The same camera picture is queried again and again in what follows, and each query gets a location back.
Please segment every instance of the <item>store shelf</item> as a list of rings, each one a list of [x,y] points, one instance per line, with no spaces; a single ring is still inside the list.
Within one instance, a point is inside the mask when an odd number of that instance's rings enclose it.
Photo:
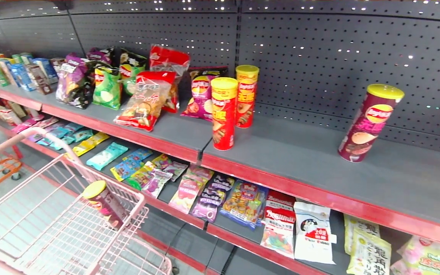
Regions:
[[[337,154],[343,132],[258,115],[201,165],[440,242],[440,152],[377,140],[362,163]]]
[[[0,97],[191,163],[199,160],[201,151],[211,139],[211,123],[181,116],[181,112],[164,113],[154,130],[145,132],[115,124],[113,119],[119,111],[93,104],[81,110],[59,103],[55,94],[41,95],[6,86],[0,87]]]

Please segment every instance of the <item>green chip bag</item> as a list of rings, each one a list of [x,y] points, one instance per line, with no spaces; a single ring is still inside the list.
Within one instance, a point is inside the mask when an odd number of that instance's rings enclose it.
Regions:
[[[117,68],[99,67],[94,69],[96,87],[94,88],[93,103],[118,110],[122,87],[119,83],[120,74]]]

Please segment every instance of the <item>blue snack box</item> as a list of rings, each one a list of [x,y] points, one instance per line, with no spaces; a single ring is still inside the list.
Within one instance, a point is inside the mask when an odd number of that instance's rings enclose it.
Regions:
[[[11,72],[16,76],[16,81],[23,89],[25,89],[25,91],[33,92],[37,89],[35,84],[33,84],[32,80],[28,76],[23,64],[11,64],[10,68]]]
[[[37,64],[44,72],[45,76],[49,79],[49,83],[57,83],[59,78],[54,70],[54,67],[50,64],[47,58],[34,58],[33,63]]]

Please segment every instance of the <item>pegboard wall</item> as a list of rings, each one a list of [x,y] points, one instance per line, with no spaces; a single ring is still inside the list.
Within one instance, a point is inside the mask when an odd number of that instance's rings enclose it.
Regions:
[[[147,0],[0,3],[0,52],[42,57],[150,44],[191,66],[260,67],[260,115],[344,131],[366,87],[405,91],[383,139],[440,151],[440,1]]]

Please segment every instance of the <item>cart wheel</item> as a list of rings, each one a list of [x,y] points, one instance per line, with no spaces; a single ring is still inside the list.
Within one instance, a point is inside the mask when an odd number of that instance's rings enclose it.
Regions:
[[[12,174],[11,179],[14,181],[17,181],[17,180],[21,179],[21,175],[18,172],[15,174]]]

